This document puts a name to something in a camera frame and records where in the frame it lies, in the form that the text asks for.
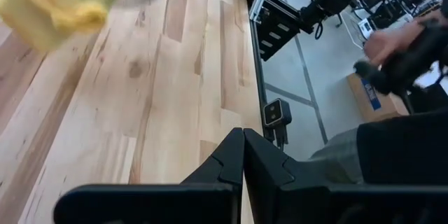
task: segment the concrete floor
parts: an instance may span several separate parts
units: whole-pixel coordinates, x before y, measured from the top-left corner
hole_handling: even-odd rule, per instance
[[[284,0],[295,8],[309,0]],[[336,134],[363,122],[346,81],[353,64],[364,57],[349,12],[344,25],[336,28],[337,17],[323,23],[323,35],[299,34],[269,61],[263,62],[268,101],[289,102],[293,121],[288,126],[285,152],[303,160]]]

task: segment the wooden table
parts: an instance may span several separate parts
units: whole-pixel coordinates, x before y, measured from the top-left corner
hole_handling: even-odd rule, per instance
[[[113,10],[46,57],[0,43],[2,223],[51,223],[87,183],[179,183],[233,127],[261,133],[246,0]]]

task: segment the black mount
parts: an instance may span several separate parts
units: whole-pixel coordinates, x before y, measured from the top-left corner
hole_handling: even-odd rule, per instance
[[[265,127],[274,130],[277,147],[283,150],[288,144],[286,126],[293,121],[289,103],[280,98],[271,101],[263,108],[262,117]]]
[[[84,185],[59,199],[54,221],[238,224],[243,170],[255,224],[448,221],[448,187],[334,184],[241,128],[179,185]]]

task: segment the yellow towel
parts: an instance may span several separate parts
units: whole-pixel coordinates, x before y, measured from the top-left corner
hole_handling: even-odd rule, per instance
[[[3,21],[39,50],[74,32],[98,32],[115,0],[0,0]]]

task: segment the person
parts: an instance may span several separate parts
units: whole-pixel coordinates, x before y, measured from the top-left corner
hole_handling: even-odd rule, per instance
[[[423,31],[420,22],[448,26],[448,0],[441,8],[393,31],[376,31],[364,51],[379,66],[406,51]],[[307,162],[335,183],[448,184],[448,109],[369,122],[333,137]]]

